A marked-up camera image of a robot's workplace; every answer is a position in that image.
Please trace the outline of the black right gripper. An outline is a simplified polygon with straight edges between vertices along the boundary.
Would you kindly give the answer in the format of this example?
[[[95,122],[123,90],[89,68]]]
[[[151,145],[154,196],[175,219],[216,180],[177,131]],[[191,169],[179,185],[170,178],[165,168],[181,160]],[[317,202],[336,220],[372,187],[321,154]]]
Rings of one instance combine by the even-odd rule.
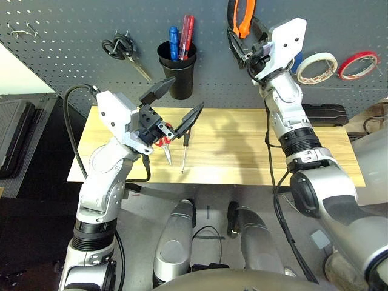
[[[252,31],[258,42],[251,47],[247,47],[230,28],[227,29],[227,38],[239,68],[246,67],[249,73],[259,73],[270,61],[272,42],[267,42],[269,31],[263,22],[256,17],[252,18]]]

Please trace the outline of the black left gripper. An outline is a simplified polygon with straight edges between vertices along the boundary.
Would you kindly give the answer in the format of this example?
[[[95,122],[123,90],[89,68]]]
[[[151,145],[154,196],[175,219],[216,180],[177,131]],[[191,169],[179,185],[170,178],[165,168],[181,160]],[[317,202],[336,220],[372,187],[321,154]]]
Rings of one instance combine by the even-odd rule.
[[[142,105],[139,108],[138,125],[135,127],[135,134],[147,147],[152,146],[163,137],[170,141],[175,138],[181,138],[192,128],[204,108],[204,102],[192,108],[182,118],[182,123],[176,129],[164,122],[150,104],[161,99],[175,81],[176,78],[174,76],[163,79],[155,83],[139,98]]]

